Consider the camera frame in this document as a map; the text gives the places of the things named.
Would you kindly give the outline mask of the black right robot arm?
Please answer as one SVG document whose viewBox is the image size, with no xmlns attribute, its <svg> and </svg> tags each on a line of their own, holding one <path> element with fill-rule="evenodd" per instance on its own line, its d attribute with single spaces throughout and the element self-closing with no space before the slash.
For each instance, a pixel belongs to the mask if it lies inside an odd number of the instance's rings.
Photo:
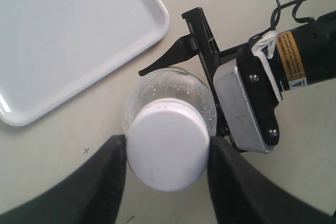
<svg viewBox="0 0 336 224">
<path fill-rule="evenodd" d="M 269 153 L 279 142 L 282 93 L 335 78 L 335 12 L 282 33 L 220 50 L 200 7 L 183 13 L 180 37 L 144 76 L 198 56 L 217 109 L 217 135 L 240 152 Z"/>
</svg>

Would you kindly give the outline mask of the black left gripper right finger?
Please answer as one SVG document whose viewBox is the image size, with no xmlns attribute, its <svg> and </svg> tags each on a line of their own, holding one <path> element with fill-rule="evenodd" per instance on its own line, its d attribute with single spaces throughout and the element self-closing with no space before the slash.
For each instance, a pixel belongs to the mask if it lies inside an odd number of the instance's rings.
<svg viewBox="0 0 336 224">
<path fill-rule="evenodd" d="M 284 191 L 223 138 L 212 137 L 208 188 L 218 223 L 328 223 L 328 215 Z"/>
</svg>

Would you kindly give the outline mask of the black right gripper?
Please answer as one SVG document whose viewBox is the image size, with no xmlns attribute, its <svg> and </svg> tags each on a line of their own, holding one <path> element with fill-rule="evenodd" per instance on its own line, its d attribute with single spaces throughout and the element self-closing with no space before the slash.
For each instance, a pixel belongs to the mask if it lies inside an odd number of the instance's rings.
<svg viewBox="0 0 336 224">
<path fill-rule="evenodd" d="M 249 43 L 221 51 L 201 7 L 182 14 L 189 35 L 180 37 L 158 60 L 139 71 L 153 71 L 188 61 L 198 54 L 217 108 L 217 131 L 241 151 L 252 150 L 252 102 L 244 81 L 242 61 L 249 59 Z"/>
</svg>

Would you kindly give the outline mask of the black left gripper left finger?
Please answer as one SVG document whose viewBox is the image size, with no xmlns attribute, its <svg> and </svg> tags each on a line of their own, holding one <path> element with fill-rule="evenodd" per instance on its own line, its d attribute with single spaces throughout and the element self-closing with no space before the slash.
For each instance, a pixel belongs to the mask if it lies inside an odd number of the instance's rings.
<svg viewBox="0 0 336 224">
<path fill-rule="evenodd" d="M 113 135 L 76 171 L 1 214 L 1 223 L 115 223 L 127 169 L 124 135 Z"/>
</svg>

